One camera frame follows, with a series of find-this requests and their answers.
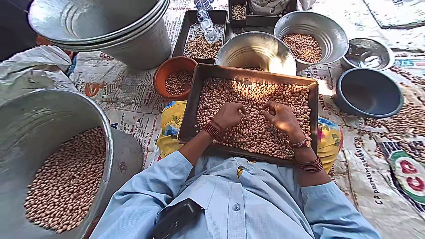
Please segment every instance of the plastic bottle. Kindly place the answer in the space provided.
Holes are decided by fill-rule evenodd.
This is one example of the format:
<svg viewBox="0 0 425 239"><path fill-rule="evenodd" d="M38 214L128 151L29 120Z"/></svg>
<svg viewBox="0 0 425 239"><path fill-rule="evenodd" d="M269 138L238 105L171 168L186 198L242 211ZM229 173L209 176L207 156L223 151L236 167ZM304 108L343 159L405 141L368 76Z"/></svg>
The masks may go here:
<svg viewBox="0 0 425 239"><path fill-rule="evenodd" d="M214 43L218 40L217 31L214 28L213 21L208 14L205 6L201 3L201 0L195 0L196 5L196 17L198 18L199 25L204 33L205 39L209 44Z"/></svg>

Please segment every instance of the clay pot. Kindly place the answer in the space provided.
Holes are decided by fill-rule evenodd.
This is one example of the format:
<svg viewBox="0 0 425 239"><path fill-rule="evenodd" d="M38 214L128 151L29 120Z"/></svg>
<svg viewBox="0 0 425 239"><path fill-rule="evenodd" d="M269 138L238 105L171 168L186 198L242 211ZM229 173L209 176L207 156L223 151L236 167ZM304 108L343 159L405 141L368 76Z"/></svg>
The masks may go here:
<svg viewBox="0 0 425 239"><path fill-rule="evenodd" d="M170 95L165 90L165 80L168 76L176 71L187 71L191 76L193 76L193 71L195 66L198 63L189 57L173 57L166 60L162 63L155 74L153 75L153 86L156 92L164 98L167 98L169 101L173 100L187 100L190 92L190 87L187 86L187 90L183 94Z"/></svg>

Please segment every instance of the yellow fabric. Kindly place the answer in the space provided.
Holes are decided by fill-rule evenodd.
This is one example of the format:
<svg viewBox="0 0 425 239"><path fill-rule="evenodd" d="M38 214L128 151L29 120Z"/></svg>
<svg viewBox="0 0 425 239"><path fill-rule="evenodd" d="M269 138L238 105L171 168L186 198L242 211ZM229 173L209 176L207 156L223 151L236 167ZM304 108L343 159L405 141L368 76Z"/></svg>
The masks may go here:
<svg viewBox="0 0 425 239"><path fill-rule="evenodd" d="M177 134L183 119L186 101L173 101L167 104L161 115L161 134L156 144L161 150L161 158L179 150L183 145L178 143ZM343 134L340 127L322 117L318 120L317 155L322 160L328 173L341 149Z"/></svg>

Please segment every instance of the metal tray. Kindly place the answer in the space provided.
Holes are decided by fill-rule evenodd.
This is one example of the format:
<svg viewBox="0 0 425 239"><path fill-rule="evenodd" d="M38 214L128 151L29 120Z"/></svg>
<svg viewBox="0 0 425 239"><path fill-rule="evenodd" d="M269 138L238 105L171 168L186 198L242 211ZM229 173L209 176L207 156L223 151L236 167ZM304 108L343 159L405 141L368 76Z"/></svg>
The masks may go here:
<svg viewBox="0 0 425 239"><path fill-rule="evenodd" d="M249 6L249 0L246 0L246 8L245 8L245 15L246 15L246 24L249 26L274 26L278 22L278 20L283 17L285 14L297 11L297 0L291 0L288 5L285 7L285 9L279 13L277 16L260 16L260 15L254 15L252 10Z"/></svg>
<svg viewBox="0 0 425 239"><path fill-rule="evenodd" d="M233 20L233 17L232 17L232 5L233 4L235 4L235 3L240 3L240 4L246 4L246 0L229 0L229 3L227 4L227 6L228 6L228 11L227 11L227 13L228 13L228 18L229 18L229 22L230 22L230 25L232 26L232 28L241 28L241 27L246 27L246 25L247 25L247 23L246 23L246 19L247 19L247 16L245 15L245 20Z"/></svg>
<svg viewBox="0 0 425 239"><path fill-rule="evenodd" d="M193 126L198 125L196 119L196 112L198 110L199 97L201 95L204 79L209 77L219 77L221 79L227 80L235 79L245 82L247 80L245 80L244 77L249 77L251 80L250 82L253 83L280 83L308 86L307 88L310 90L308 106L312 110L310 114L310 137L312 138L313 151L317 154L317 104L319 88L316 80L305 77L286 76L269 72L208 64L198 64L195 67L195 71L193 73L192 78L192 85L190 87L190 94L186 104L186 110L184 111L180 131L177 136L178 141L181 144L186 144L196 136L196 128L194 128ZM239 148L233 148L217 144L211 144L210 146L208 146L208 149L214 150L215 153L230 153L234 156L255 159L257 161L265 161L277 165L288 165L294 163L294 161L292 160L279 159L271 156L266 156L264 154L250 153Z"/></svg>
<svg viewBox="0 0 425 239"><path fill-rule="evenodd" d="M224 45L224 33L226 32L227 11L212 10L208 11L208 14L210 15L210 18L214 25L217 24L220 26L219 29L216 28L216 30L218 31L218 37ZM191 30L191 25L197 22L198 20L196 19L196 11L186 11L186 13L184 14L183 23L181 25L180 34L178 35L179 37L177 38L176 46L173 51L173 57L184 56L183 52L186 46L187 39L189 37L194 37L194 33ZM214 64L215 58L194 58L194 60L198 63Z"/></svg>

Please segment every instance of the light blue shirt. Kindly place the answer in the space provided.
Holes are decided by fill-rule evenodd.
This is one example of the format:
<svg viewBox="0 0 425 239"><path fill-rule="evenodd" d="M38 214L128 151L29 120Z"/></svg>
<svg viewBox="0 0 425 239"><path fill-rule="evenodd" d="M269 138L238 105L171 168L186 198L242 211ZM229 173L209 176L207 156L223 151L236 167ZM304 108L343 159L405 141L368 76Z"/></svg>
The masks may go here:
<svg viewBox="0 0 425 239"><path fill-rule="evenodd" d="M202 157L187 179L191 170L176 151L133 176L90 238L145 239L165 207L187 198L205 210L173 238L380 238L333 182L302 188L293 168L239 157Z"/></svg>

